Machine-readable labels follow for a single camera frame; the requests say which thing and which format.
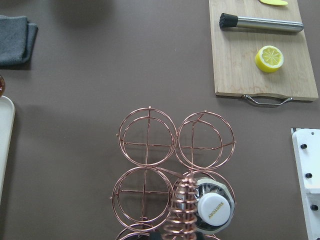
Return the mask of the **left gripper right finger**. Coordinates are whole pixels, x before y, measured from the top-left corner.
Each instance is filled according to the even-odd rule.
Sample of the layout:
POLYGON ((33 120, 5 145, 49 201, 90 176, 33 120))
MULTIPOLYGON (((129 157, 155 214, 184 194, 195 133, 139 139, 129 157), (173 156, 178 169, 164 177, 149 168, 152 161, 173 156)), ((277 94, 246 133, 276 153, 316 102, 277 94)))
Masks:
POLYGON ((205 240, 205 236, 201 232, 194 232, 192 234, 192 239, 193 240, 205 240))

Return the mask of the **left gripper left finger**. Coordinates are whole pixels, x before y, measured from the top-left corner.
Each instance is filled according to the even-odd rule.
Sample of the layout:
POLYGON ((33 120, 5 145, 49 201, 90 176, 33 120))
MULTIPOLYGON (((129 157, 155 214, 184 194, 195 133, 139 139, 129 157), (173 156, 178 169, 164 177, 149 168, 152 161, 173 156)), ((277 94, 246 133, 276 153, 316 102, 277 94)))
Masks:
POLYGON ((163 240, 162 234, 158 231, 153 231, 149 233, 149 240, 163 240))

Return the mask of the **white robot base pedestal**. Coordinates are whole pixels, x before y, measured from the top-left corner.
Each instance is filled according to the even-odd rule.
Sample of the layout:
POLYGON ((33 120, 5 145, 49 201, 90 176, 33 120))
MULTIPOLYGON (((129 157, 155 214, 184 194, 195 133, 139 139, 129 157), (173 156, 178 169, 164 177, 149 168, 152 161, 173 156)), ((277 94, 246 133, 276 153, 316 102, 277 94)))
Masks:
POLYGON ((291 129, 299 188, 309 240, 320 238, 320 130, 291 129))

